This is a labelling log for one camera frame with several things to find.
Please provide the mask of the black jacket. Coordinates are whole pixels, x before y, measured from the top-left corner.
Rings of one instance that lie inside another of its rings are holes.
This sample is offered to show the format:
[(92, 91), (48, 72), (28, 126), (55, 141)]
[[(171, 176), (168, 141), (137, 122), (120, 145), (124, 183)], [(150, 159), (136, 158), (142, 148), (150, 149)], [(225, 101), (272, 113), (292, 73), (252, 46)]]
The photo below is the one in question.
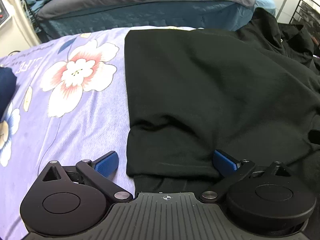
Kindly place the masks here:
[(319, 67), (303, 25), (259, 8), (237, 31), (129, 31), (124, 55), (137, 192), (208, 190), (215, 150), (281, 161), (319, 191)]

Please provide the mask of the navy folded garment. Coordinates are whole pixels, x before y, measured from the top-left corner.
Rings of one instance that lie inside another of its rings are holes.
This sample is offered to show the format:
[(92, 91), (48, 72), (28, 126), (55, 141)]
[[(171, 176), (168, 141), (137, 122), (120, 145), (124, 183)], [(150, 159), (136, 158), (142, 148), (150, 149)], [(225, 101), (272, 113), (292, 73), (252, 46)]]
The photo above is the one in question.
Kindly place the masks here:
[(17, 77), (11, 68), (0, 69), (0, 116), (2, 117), (16, 90)]

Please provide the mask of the white appliance with red button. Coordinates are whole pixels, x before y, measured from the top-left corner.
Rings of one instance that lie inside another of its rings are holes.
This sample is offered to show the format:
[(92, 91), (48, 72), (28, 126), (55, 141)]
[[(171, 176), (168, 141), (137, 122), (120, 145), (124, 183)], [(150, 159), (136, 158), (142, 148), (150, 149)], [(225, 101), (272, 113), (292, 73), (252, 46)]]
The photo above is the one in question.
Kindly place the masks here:
[(29, 48), (15, 16), (14, 7), (7, 0), (1, 0), (1, 57)]

